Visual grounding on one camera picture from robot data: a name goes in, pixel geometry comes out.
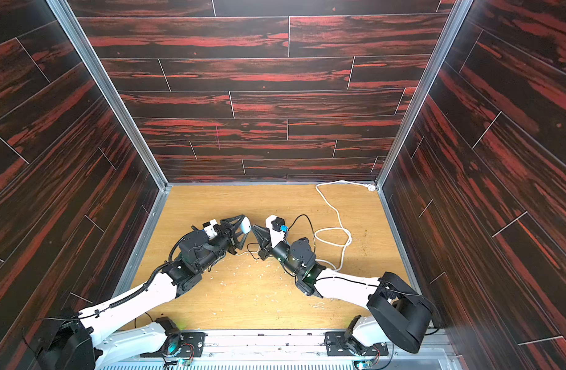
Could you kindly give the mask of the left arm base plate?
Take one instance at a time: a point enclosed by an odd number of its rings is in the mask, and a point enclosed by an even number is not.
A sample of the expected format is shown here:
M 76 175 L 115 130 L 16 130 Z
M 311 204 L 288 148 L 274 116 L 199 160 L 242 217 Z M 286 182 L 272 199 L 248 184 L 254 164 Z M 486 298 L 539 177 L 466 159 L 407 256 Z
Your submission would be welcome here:
M 183 331 L 170 335 L 158 351 L 141 354 L 142 358 L 155 359 L 193 359 L 202 356 L 207 334 L 204 332 Z

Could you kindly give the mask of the blue earbud case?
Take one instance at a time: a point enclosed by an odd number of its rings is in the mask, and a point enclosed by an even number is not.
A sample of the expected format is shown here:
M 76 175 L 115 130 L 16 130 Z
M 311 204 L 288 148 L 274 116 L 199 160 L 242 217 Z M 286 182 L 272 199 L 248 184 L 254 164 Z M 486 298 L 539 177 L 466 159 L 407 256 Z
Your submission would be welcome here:
M 250 220 L 248 219 L 248 217 L 244 217 L 244 219 L 241 221 L 240 230 L 244 234 L 249 234 L 251 232 L 251 228 L 252 226 Z

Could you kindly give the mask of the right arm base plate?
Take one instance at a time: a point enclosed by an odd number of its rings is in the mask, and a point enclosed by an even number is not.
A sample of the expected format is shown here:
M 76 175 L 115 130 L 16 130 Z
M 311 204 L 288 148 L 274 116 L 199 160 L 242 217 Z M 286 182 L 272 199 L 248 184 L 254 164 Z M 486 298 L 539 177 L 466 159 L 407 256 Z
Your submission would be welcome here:
M 377 344 L 365 347 L 356 339 L 349 337 L 344 331 L 326 331 L 324 333 L 324 346 L 329 357 L 376 357 L 389 354 L 386 345 Z

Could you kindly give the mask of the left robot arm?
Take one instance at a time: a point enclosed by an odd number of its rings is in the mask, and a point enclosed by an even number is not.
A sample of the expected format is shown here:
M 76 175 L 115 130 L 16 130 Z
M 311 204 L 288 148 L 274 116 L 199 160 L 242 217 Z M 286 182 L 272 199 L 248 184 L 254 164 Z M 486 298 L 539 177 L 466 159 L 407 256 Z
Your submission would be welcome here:
M 122 327 L 153 308 L 188 293 L 226 254 L 241 250 L 251 231 L 243 214 L 211 220 L 179 239 L 167 260 L 141 285 L 78 312 L 49 318 L 35 357 L 42 369 L 101 369 L 144 353 L 176 355 L 181 332 L 170 319 L 141 328 Z

